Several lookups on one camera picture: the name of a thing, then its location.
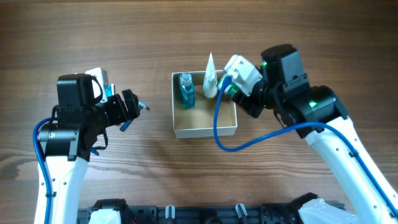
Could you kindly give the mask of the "green soap box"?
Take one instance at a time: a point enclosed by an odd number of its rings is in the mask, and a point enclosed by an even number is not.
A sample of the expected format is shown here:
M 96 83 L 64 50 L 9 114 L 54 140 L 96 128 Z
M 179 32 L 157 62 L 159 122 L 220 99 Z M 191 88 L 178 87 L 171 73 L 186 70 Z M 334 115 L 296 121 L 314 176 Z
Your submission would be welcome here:
M 217 84 L 217 87 L 218 87 L 219 90 L 220 90 L 221 87 L 223 86 L 223 82 L 224 82 L 224 79 L 225 79 L 225 78 L 226 78 L 226 76 L 222 77 L 222 78 L 219 80 L 219 82 L 218 82 L 218 84 Z M 241 89 L 240 86 L 239 86 L 237 83 L 235 83 L 234 81 L 232 81 L 232 82 L 225 88 L 224 93 L 227 94 L 227 95 L 233 96 L 233 95 L 236 94 L 240 89 Z

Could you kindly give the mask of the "white lotion tube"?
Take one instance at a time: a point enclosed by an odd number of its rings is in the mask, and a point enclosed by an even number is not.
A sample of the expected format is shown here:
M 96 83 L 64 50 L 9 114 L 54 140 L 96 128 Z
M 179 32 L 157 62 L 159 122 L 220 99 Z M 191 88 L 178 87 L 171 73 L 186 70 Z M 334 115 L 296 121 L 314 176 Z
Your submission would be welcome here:
M 203 93 L 207 98 L 214 98 L 218 92 L 218 78 L 212 53 L 209 55 L 208 63 L 203 79 Z

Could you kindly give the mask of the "blue mouthwash bottle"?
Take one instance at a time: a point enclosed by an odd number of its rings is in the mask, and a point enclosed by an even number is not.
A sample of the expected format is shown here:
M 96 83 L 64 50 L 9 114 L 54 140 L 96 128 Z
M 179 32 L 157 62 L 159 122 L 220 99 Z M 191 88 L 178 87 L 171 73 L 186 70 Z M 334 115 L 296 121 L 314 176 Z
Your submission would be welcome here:
M 186 109 L 195 107 L 195 90 L 192 75 L 190 73 L 181 73 L 178 78 L 180 91 L 182 94 L 182 104 Z

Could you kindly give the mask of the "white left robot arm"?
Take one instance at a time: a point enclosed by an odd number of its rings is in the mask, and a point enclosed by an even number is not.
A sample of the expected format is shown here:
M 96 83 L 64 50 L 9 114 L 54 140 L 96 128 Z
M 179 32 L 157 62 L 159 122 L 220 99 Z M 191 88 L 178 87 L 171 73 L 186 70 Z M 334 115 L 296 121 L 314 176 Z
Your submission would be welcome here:
M 32 140 L 38 160 L 39 193 L 35 223 L 75 223 L 81 186 L 98 136 L 106 128 L 140 115 L 139 99 L 130 90 L 95 95 L 96 77 L 62 75 L 57 80 L 58 104 L 34 128 Z

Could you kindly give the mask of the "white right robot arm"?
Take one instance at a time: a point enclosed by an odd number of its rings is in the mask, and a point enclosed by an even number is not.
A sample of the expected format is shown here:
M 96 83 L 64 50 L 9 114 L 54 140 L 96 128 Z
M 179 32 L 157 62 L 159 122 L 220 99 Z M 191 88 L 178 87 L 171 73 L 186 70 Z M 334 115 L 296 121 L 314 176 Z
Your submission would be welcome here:
M 266 49 L 262 64 L 234 55 L 220 90 L 257 118 L 274 112 L 281 130 L 296 131 L 325 161 L 354 207 L 349 213 L 320 197 L 292 207 L 302 223 L 396 223 L 397 192 L 383 176 L 356 133 L 343 103 L 327 86 L 311 86 L 299 51 L 290 44 Z

